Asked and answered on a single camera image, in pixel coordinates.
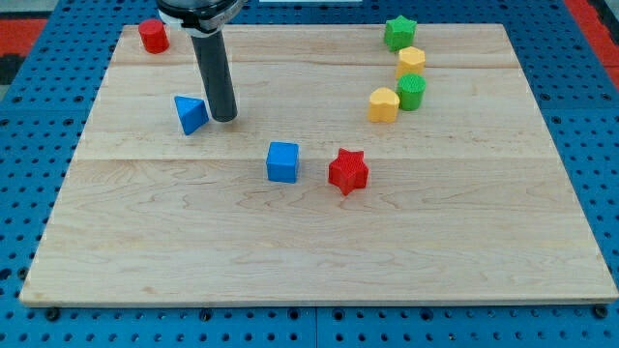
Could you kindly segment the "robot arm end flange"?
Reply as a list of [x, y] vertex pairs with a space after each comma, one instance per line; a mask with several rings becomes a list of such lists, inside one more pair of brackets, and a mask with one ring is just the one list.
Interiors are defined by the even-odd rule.
[[247, 3], [247, 0], [156, 0], [165, 24], [198, 38], [219, 32]]

